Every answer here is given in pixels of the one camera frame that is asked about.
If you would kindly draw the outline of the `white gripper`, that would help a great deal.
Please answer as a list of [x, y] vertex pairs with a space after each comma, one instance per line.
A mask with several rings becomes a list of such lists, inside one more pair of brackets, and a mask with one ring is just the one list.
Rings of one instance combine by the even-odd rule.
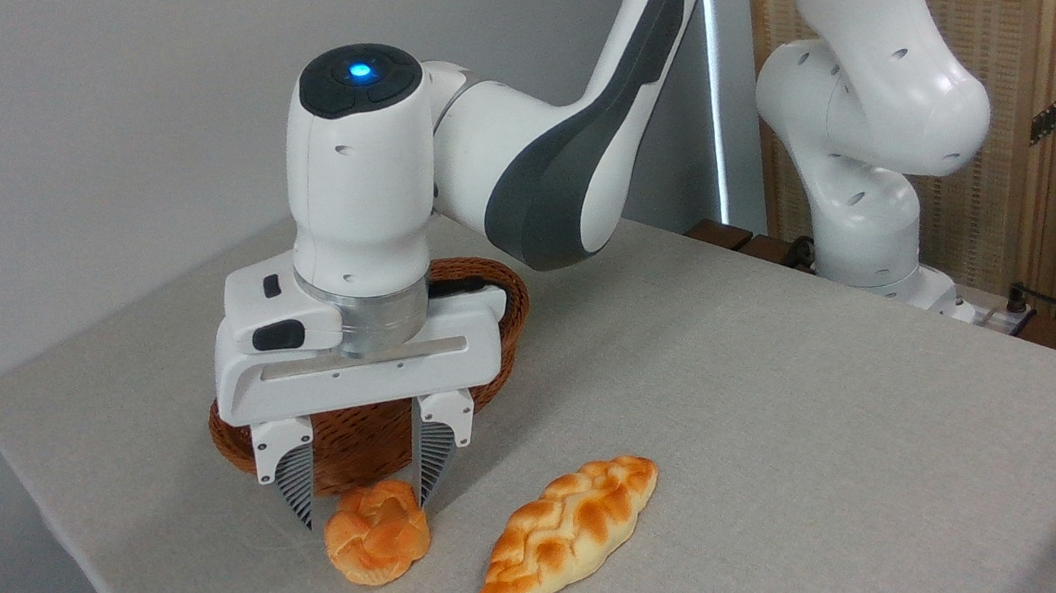
[[466, 388], [499, 374], [508, 294], [486, 284], [431, 296], [420, 280], [384, 296], [340, 296], [299, 278], [291, 252], [241, 268], [224, 286], [218, 410], [235, 427], [250, 425], [257, 481], [274, 484], [312, 530], [306, 415], [414, 397], [409, 480], [419, 506], [429, 506], [471, 441], [475, 410]]

